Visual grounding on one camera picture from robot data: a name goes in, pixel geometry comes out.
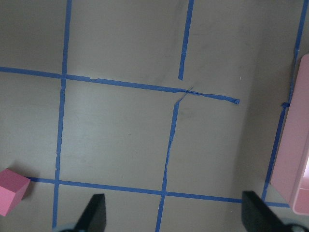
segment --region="gray surface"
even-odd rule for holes
[[[0,1],[0,66],[61,73],[65,1]],[[178,80],[187,1],[73,1],[68,73],[182,87],[168,191],[261,195],[302,1],[195,1]],[[300,54],[308,52],[309,17]],[[55,177],[60,80],[0,73],[0,169]],[[67,81],[60,179],[161,189],[172,111],[182,94]],[[52,184],[32,183],[0,231],[48,231]],[[60,185],[58,224],[106,193],[107,232],[154,231],[160,196]],[[267,201],[285,203],[269,187]],[[308,217],[272,207],[285,222]],[[243,231],[240,204],[166,197],[161,231]]]
[[[0,0],[0,66],[61,73],[63,0]]]
[[[53,179],[60,81],[2,72],[0,79],[0,170]]]

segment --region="pink block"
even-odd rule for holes
[[[309,54],[302,57],[271,184],[297,214],[309,215]]]
[[[0,215],[6,216],[17,206],[29,183],[28,178],[9,169],[0,172]]]

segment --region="pink plastic tray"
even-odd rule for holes
[[[297,214],[309,215],[309,54],[302,57],[271,184]]]

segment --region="pink container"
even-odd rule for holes
[[[302,57],[270,183],[296,214],[309,215],[309,54]]]
[[[0,172],[0,215],[6,216],[17,206],[29,183],[28,178],[9,169]]]

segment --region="black object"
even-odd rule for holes
[[[253,191],[242,192],[241,220],[248,232],[309,232],[301,225],[284,225]]]
[[[104,194],[95,194],[79,218],[74,229],[61,232],[104,232],[106,226],[106,208]]]

